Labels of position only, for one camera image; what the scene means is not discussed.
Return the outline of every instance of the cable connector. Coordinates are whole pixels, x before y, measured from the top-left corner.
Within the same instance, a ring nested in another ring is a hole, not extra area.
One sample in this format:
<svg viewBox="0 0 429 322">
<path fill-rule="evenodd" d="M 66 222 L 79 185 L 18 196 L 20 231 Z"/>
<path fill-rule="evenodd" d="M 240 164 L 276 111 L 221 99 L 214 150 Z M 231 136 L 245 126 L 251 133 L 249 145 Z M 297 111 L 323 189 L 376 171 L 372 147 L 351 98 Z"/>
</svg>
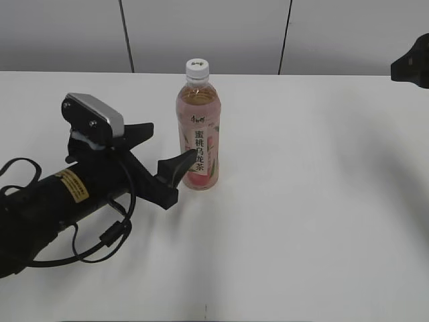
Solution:
<svg viewBox="0 0 429 322">
<path fill-rule="evenodd" d="M 116 221 L 100 236 L 101 243 L 110 247 L 115 243 L 115 241 L 124 235 L 127 230 L 129 230 L 127 225 L 122 224 L 120 221 Z"/>
</svg>

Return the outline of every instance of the white bottle cap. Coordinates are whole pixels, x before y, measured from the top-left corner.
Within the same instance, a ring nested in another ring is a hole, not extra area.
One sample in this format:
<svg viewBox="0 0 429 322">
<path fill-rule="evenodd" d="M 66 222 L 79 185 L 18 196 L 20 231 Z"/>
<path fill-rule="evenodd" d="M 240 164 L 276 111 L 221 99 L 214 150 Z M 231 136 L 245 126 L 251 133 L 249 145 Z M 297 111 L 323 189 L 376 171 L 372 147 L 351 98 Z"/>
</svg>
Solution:
<svg viewBox="0 0 429 322">
<path fill-rule="evenodd" d="M 201 58 L 194 58 L 186 63 L 186 80 L 190 83 L 201 84 L 208 81 L 210 70 L 208 61 Z"/>
</svg>

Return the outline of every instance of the black object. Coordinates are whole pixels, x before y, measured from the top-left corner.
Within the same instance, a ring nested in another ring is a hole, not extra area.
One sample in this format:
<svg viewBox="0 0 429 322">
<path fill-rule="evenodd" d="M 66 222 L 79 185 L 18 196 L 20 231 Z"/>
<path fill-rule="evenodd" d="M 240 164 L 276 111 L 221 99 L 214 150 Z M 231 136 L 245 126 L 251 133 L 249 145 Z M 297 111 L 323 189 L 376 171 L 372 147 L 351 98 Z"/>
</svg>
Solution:
<svg viewBox="0 0 429 322">
<path fill-rule="evenodd" d="M 410 51 L 391 65 L 391 79 L 429 89 L 429 34 L 419 37 Z"/>
<path fill-rule="evenodd" d="M 71 167 L 39 180 L 41 168 L 27 158 L 9 161 L 0 176 L 20 160 L 36 169 L 26 186 L 5 186 L 0 190 L 0 278 L 17 274 L 25 267 L 53 267 L 77 262 L 100 262 L 110 258 L 131 232 L 135 199 L 140 197 L 170 208 L 178 201 L 177 186 L 195 163 L 196 151 L 158 162 L 158 173 L 152 176 L 130 152 L 152 137 L 154 125 L 123 125 L 122 116 L 90 95 L 70 93 L 62 104 L 62 113 L 72 128 L 68 143 L 67 163 Z M 18 191 L 6 195 L 9 189 Z M 114 201 L 130 193 L 131 204 L 125 211 Z M 74 246 L 77 222 L 106 204 L 123 215 L 100 236 L 100 242 L 78 254 Z M 47 262 L 34 261 L 36 255 L 52 242 L 58 233 L 74 226 L 74 256 Z M 117 247 L 105 258 L 86 260 L 103 246 Z"/>
</svg>

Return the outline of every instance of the yellow warning label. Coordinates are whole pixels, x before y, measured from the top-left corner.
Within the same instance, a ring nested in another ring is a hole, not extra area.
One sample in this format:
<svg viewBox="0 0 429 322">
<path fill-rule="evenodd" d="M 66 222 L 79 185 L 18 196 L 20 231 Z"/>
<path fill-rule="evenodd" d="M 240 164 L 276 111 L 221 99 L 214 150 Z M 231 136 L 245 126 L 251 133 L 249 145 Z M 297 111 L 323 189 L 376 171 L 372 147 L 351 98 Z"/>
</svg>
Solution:
<svg viewBox="0 0 429 322">
<path fill-rule="evenodd" d="M 80 203 L 89 198 L 85 185 L 73 171 L 65 169 L 55 174 L 55 176 L 61 178 L 62 183 L 72 194 L 75 203 Z"/>
</svg>

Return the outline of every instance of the white table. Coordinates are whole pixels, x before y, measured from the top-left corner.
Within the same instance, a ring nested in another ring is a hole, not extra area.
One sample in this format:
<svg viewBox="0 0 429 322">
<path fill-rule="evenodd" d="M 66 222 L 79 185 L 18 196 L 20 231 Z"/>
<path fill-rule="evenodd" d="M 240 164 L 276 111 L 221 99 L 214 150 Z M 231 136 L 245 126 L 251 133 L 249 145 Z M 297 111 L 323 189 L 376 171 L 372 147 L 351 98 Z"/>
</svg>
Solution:
<svg viewBox="0 0 429 322">
<path fill-rule="evenodd" d="M 134 149 L 154 173 L 156 160 L 179 152 L 183 82 L 2 72 L 0 164 L 27 156 L 44 175 L 65 167 L 60 104 L 82 92 L 126 123 L 155 123 L 154 137 Z M 133 233 L 108 262 L 0 280 L 0 320 L 429 321 L 429 91 L 374 76 L 212 83 L 223 102 L 218 184 L 181 185 L 169 211 L 138 202 Z M 16 165 L 0 186 L 31 175 Z M 81 221 L 79 249 L 116 219 L 105 207 Z M 38 259 L 71 255 L 71 236 Z"/>
</svg>

